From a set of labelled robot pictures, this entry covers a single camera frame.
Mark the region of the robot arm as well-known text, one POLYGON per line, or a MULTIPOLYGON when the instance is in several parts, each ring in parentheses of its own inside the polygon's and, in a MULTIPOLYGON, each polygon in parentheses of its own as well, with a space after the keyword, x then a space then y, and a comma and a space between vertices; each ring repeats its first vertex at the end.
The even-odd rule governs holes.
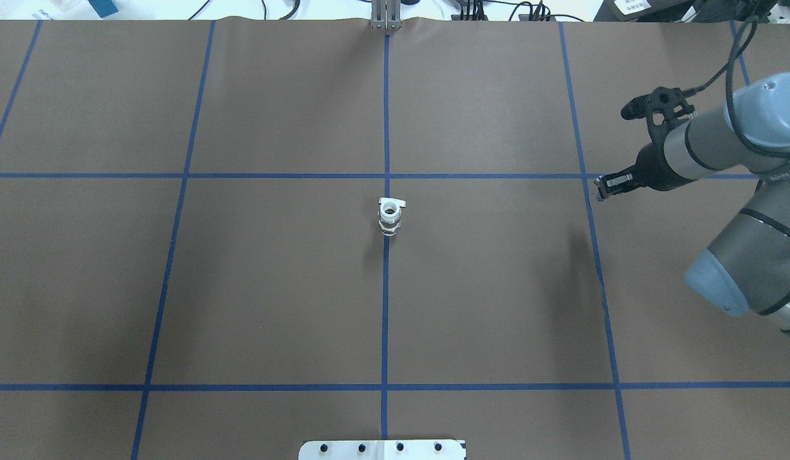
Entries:
POLYGON ((790 339, 790 72, 732 93, 696 114, 696 88, 657 87, 626 103, 650 141, 628 168, 594 180, 599 201, 640 188, 669 192, 734 167, 757 186, 685 271, 685 283, 731 317, 753 312, 790 339))

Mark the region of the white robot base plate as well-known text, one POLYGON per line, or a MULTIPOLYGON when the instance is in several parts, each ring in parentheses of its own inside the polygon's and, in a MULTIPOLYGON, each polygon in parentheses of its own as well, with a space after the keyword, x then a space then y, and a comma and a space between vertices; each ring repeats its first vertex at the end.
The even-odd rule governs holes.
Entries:
POLYGON ((302 444, 298 459, 467 459, 464 440, 317 440, 302 444))

